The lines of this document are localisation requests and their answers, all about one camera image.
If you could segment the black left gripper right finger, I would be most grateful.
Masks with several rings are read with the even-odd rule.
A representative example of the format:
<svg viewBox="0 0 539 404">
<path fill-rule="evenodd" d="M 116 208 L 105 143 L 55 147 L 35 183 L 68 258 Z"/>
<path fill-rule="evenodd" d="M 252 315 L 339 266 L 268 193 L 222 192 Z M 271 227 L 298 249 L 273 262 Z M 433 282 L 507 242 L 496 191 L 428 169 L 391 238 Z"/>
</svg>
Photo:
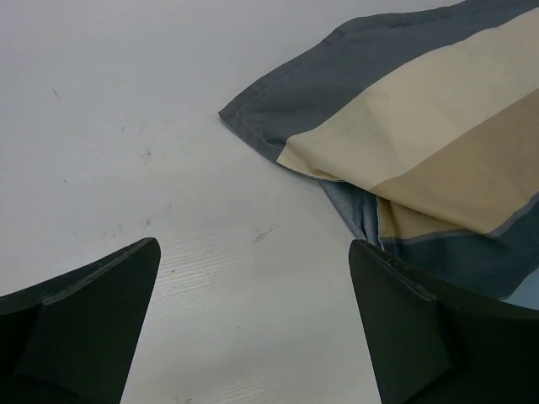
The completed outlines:
<svg viewBox="0 0 539 404">
<path fill-rule="evenodd" d="M 354 240 L 350 275 L 383 403 L 536 403 L 538 312 Z"/>
</svg>

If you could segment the blue striped pillowcase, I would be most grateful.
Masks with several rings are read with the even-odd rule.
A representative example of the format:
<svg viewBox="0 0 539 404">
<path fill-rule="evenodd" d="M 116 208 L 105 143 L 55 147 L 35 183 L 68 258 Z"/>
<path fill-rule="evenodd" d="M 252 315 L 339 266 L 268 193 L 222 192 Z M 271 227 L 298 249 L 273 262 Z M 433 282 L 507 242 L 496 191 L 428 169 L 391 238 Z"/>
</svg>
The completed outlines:
<svg viewBox="0 0 539 404">
<path fill-rule="evenodd" d="M 318 180 L 359 239 L 537 308 L 537 2 L 352 19 L 220 118 Z"/>
</svg>

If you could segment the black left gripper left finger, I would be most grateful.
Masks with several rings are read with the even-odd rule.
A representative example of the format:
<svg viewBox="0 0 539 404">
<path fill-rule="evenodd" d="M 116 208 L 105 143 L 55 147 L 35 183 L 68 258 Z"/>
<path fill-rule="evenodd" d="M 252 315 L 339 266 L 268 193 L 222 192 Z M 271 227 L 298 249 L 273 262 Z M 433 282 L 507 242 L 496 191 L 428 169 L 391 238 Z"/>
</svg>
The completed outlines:
<svg viewBox="0 0 539 404">
<path fill-rule="evenodd" d="M 1 298 L 3 403 L 118 403 L 161 258 L 143 238 Z"/>
</svg>

